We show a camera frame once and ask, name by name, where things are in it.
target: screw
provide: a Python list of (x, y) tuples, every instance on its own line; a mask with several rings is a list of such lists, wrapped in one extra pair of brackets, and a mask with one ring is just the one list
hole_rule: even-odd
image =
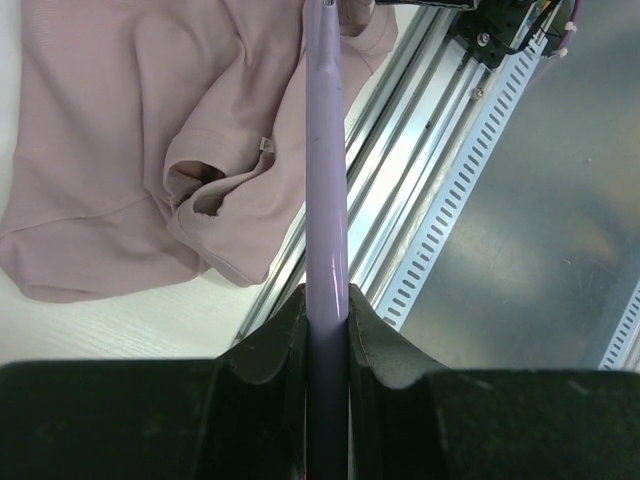
[(480, 45), (481, 47), (486, 47), (487, 45), (489, 45), (490, 40), (491, 35), (489, 35), (487, 32), (478, 34), (478, 45)]
[(482, 97), (484, 97), (484, 89), (481, 87), (474, 88), (473, 92), (471, 92), (471, 100), (474, 102), (480, 100)]

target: white surface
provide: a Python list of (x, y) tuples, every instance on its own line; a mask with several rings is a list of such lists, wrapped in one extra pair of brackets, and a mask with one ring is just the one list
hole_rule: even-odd
[[(0, 210), (11, 186), (20, 98), (20, 0), (0, 0)], [(415, 7), (399, 7), (404, 32)], [(350, 111), (353, 122), (379, 74)], [(0, 272), (0, 364), (35, 358), (211, 357), (231, 344), (261, 287), (215, 272), (189, 283), (109, 300), (52, 305), (24, 298)]]

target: gray floor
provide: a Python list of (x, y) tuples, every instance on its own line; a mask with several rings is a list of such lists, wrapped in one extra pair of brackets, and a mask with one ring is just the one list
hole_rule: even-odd
[(640, 2), (587, 1), (579, 26), (402, 329), (452, 367), (597, 367), (640, 278)]

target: pink garment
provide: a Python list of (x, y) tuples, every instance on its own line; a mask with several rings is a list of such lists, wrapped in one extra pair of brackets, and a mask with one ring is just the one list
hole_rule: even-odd
[[(347, 105), (396, 38), (393, 7), (370, 4), (341, 8)], [(266, 279), (304, 200), (303, 6), (22, 0), (0, 265), (24, 295), (104, 298), (209, 266)]]

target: clothing tag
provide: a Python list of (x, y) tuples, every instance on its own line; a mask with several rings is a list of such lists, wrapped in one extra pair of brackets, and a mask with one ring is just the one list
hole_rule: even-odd
[(263, 137), (262, 140), (260, 140), (260, 151), (276, 153), (276, 146), (273, 144), (273, 140)]

